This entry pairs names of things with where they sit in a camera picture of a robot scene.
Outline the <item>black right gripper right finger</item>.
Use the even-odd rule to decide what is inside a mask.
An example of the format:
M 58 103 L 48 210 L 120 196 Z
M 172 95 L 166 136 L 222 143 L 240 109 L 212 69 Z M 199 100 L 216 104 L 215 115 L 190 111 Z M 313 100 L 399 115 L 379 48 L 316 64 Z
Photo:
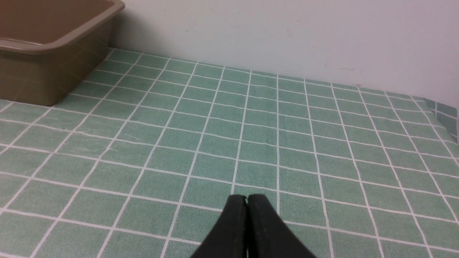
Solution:
M 250 258 L 315 258 L 282 221 L 265 195 L 248 197 Z

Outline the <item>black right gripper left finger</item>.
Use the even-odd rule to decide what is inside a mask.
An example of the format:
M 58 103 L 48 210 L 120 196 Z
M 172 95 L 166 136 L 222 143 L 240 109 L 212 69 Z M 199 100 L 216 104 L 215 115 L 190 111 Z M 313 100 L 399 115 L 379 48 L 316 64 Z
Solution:
M 243 195 L 230 195 L 217 222 L 192 258 L 246 258 L 247 204 Z

